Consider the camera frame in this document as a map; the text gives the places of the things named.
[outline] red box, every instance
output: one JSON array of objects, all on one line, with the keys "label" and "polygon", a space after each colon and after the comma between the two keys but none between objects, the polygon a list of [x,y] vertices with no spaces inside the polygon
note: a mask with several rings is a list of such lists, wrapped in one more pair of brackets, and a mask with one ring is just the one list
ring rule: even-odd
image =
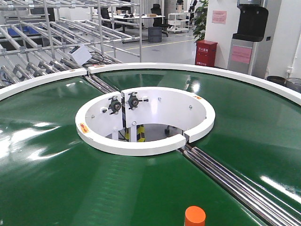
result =
[{"label": "red box", "polygon": [[217,42],[197,41],[195,65],[214,67]]}]

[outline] orange cylinder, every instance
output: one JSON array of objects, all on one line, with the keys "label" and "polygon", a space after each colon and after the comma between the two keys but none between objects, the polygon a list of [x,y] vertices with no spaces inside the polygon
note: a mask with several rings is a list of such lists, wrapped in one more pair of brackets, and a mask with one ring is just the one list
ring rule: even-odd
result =
[{"label": "orange cylinder", "polygon": [[185,211],[185,226],[205,226],[206,213],[198,206],[189,206]]}]

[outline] green conveyor belt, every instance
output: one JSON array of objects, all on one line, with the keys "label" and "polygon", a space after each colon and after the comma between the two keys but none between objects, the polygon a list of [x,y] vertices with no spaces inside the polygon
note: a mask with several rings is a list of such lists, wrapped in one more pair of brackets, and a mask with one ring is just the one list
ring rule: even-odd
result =
[{"label": "green conveyor belt", "polygon": [[299,105],[259,87],[209,74],[149,69],[99,76],[119,89],[161,86],[193,92],[199,87],[196,94],[213,106],[216,118],[209,135],[193,146],[301,218]]},{"label": "green conveyor belt", "polygon": [[[102,78],[120,89],[165,86],[191,91],[199,82],[198,95],[215,108],[216,121],[211,133],[194,145],[300,211],[294,200],[301,189],[299,106],[207,74],[135,70],[103,73]],[[3,225],[182,226],[190,205],[206,211],[206,226],[265,225],[177,151],[128,157],[84,143],[76,132],[75,114],[101,94],[73,78],[0,102]],[[277,190],[262,176],[296,196]]]}]

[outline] green plant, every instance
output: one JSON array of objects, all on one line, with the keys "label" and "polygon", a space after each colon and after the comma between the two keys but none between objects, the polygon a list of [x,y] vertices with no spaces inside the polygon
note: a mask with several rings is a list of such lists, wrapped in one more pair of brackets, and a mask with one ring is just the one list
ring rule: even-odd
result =
[{"label": "green plant", "polygon": [[208,9],[208,0],[199,0],[202,4],[195,11],[195,28],[193,30],[194,38],[197,38],[197,41],[203,40],[205,38],[205,29],[206,29],[206,20],[207,20],[207,9]]}]

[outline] cardboard box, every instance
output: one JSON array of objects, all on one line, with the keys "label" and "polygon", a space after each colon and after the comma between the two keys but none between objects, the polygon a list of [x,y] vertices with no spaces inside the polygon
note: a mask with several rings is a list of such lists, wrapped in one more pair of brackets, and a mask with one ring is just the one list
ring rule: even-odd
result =
[{"label": "cardboard box", "polygon": [[147,17],[157,17],[157,14],[155,13],[150,13],[150,14],[146,14]]}]

